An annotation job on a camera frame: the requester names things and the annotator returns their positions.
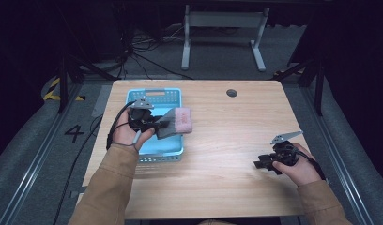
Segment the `grey metal table frame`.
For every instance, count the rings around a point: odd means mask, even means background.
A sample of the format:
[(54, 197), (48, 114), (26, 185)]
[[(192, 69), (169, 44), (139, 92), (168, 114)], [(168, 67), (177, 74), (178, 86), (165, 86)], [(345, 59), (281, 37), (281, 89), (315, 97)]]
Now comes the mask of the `grey metal table frame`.
[(184, 45), (181, 60), (181, 69), (188, 70), (191, 56), (191, 27), (231, 27), (231, 28), (254, 28), (257, 31), (256, 38), (250, 41), (255, 64), (259, 71), (265, 71), (260, 42), (267, 24), (270, 8), (265, 7), (260, 12), (217, 12), (217, 11), (194, 11), (190, 5), (185, 6), (184, 14)]

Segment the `person's left hand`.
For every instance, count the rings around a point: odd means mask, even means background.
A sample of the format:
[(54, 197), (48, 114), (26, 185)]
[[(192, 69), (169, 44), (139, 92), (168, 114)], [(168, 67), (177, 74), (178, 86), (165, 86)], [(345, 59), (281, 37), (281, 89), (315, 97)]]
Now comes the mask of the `person's left hand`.
[(143, 144), (150, 139), (155, 133), (155, 129), (151, 128), (145, 132), (138, 133), (134, 131), (128, 122), (128, 109), (126, 109), (115, 123), (115, 130), (113, 132), (113, 143), (124, 146), (129, 146), (136, 151), (139, 151)]

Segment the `light blue plastic basket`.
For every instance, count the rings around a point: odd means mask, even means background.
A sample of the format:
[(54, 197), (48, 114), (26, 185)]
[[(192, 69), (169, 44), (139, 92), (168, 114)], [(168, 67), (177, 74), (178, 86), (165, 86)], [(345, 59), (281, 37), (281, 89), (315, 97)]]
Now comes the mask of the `light blue plastic basket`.
[[(152, 116), (164, 116), (171, 109), (182, 106), (182, 93), (179, 88), (131, 89), (127, 93), (127, 107), (139, 98), (146, 98), (154, 108)], [(177, 134), (159, 140), (154, 134), (139, 151), (141, 163), (179, 161), (183, 153), (183, 136)]]

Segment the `metal floor rail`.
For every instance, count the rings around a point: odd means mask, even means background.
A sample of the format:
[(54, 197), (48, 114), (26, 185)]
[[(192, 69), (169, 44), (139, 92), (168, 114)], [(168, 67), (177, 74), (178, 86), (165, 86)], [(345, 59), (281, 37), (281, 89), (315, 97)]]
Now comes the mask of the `metal floor rail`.
[(3, 215), (0, 217), (0, 225), (12, 225), (13, 221), (17, 217), (20, 209), (23, 206), (27, 195), (29, 194), (32, 186), (34, 185), (38, 174), (47, 158), (49, 153), (52, 150), (52, 144), (54, 138), (62, 125), (63, 120), (65, 119), (69, 108), (72, 105), (72, 102), (78, 96), (82, 86), (80, 84), (74, 84), (68, 91), (69, 103), (64, 107), (64, 110), (61, 113), (54, 114), (54, 120), (49, 126), (48, 131), (45, 133), (44, 139), (41, 145), (38, 148), (33, 160), (28, 166), (27, 170), (22, 176), (20, 184), (17, 186), (16, 191), (14, 192), (10, 202)]
[(311, 94), (308, 88), (301, 88), (300, 92), (303, 95), (307, 104), (309, 105), (310, 112), (313, 115), (314, 120), (319, 127), (320, 133), (324, 137), (330, 161), (334, 167), (334, 170), (337, 173), (337, 176), (343, 187), (345, 195), (353, 209), (353, 212), (359, 224), (373, 225), (373, 220), (371, 216), (369, 215), (369, 212), (361, 198), (361, 195), (357, 189), (356, 183), (354, 182), (352, 176), (350, 175), (349, 170), (345, 166), (345, 163), (338, 151), (338, 148), (334, 140), (332, 139), (331, 135), (329, 134), (329, 129), (323, 117), (316, 112), (313, 95)]

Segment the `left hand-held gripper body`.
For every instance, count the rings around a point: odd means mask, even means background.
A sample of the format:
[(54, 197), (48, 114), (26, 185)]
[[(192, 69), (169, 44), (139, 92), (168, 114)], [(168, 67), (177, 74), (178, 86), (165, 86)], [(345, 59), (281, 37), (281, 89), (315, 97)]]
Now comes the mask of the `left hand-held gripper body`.
[(153, 108), (154, 106), (145, 97), (141, 97), (131, 103), (128, 119), (130, 127), (134, 130), (140, 129), (141, 131), (154, 128), (154, 118), (151, 115)]

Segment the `person's right hand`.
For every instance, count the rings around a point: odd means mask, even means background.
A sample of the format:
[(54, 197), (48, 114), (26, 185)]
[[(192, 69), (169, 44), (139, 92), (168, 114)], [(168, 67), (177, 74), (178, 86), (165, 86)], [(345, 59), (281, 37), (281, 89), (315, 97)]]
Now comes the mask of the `person's right hand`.
[(274, 161), (273, 167), (286, 174), (298, 187), (320, 181), (321, 177), (306, 157), (300, 157), (294, 166), (287, 166)]

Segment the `grey pink glove red label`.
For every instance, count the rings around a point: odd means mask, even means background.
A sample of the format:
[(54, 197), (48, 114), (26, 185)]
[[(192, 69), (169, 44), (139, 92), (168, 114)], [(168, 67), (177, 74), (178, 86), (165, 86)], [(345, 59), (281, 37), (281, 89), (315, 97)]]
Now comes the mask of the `grey pink glove red label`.
[(163, 116), (161, 121), (169, 121), (169, 125), (175, 125), (177, 134), (192, 132), (192, 115), (190, 108), (173, 108)]

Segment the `black stand legs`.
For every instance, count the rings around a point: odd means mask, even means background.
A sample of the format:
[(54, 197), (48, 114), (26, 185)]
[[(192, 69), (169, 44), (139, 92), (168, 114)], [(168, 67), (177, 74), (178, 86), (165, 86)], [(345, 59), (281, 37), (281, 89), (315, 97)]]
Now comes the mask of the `black stand legs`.
[(299, 87), (308, 87), (313, 81), (315, 81), (314, 108), (316, 113), (321, 116), (325, 75), (324, 67), (320, 60), (309, 59), (305, 62), (298, 63), (285, 71), (276, 71), (270, 80), (281, 81), (293, 74), (296, 74), (300, 70), (302, 70), (302, 73), (298, 80)]
[(84, 74), (80, 67), (89, 69), (106, 81), (116, 81), (116, 77), (94, 66), (92, 63), (86, 62), (74, 55), (65, 54), (59, 64), (60, 105), (58, 113), (62, 113), (69, 102), (68, 78), (76, 84), (82, 84), (84, 81)]

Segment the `grey floor tape strip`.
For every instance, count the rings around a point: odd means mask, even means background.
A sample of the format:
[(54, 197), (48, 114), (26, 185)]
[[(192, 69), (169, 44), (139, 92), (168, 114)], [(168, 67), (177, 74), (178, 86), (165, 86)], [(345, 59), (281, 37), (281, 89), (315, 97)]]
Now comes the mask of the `grey floor tape strip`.
[(112, 86), (111, 85), (103, 85), (100, 89), (100, 93), (97, 97), (95, 106), (93, 108), (92, 117), (98, 117), (104, 113), (107, 100), (110, 96)]

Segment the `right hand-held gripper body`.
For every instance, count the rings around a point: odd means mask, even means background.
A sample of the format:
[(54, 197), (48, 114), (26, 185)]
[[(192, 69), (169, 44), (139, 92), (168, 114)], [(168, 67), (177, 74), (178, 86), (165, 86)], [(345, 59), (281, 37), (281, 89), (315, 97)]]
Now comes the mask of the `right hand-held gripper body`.
[(271, 160), (282, 162), (282, 164), (287, 166), (295, 165), (299, 159), (299, 150), (289, 139), (297, 137), (302, 133), (303, 131), (299, 130), (275, 136), (270, 142), (273, 145), (273, 153), (270, 154)]

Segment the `grey metal table bracket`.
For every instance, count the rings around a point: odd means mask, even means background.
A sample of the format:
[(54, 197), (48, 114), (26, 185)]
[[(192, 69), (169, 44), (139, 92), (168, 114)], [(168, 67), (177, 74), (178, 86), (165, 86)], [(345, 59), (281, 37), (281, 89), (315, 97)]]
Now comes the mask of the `grey metal table bracket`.
[(84, 186), (84, 187), (79, 187), (77, 190), (72, 190), (70, 193), (69, 193), (69, 197), (70, 198), (78, 198), (78, 196), (80, 194), (83, 194), (87, 189), (87, 186)]

